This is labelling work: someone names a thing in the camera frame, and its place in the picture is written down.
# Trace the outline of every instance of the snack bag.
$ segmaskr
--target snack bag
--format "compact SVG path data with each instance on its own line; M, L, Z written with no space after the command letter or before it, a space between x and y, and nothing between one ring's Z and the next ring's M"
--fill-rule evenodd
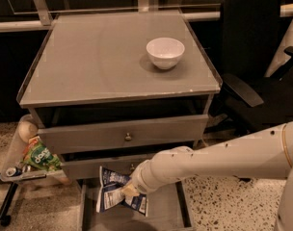
M98 213L121 204L147 217L147 196L126 196L121 190L131 179L128 175L116 173L105 167L99 168L100 190L97 198Z
M58 156L50 153L39 136L29 140L29 145L23 151L23 163L46 171L61 169Z

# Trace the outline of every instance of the bowl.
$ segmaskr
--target bowl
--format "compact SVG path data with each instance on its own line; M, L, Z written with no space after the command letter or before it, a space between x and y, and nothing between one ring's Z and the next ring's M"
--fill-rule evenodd
M185 46L174 38L156 38L146 45L151 62L160 69L170 69L181 60Z

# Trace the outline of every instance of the chair backrest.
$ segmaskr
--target chair backrest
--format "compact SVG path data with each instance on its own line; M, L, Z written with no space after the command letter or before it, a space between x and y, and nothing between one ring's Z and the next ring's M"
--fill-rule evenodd
M243 80L263 77L278 47L280 0L225 0L218 71Z

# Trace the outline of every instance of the black chair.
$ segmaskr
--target black chair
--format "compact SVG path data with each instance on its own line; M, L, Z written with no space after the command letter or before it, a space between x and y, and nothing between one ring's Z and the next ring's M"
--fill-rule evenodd
M280 0L225 0L221 6L222 54L216 66L224 83L210 114L231 118L241 135L293 120L293 86L283 76L291 59L264 74L278 43Z

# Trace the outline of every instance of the floor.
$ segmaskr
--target floor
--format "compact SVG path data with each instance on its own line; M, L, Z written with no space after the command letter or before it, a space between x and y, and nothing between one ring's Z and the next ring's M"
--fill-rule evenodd
M16 125L0 123L0 171ZM230 137L233 133L208 134L204 140L214 143ZM197 231L273 230L284 184L284 180L244 182L234 177L187 179L186 192ZM8 187L8 183L0 182L0 207ZM12 221L9 226L0 225L0 230L78 230L80 202L75 184L19 186L8 212Z

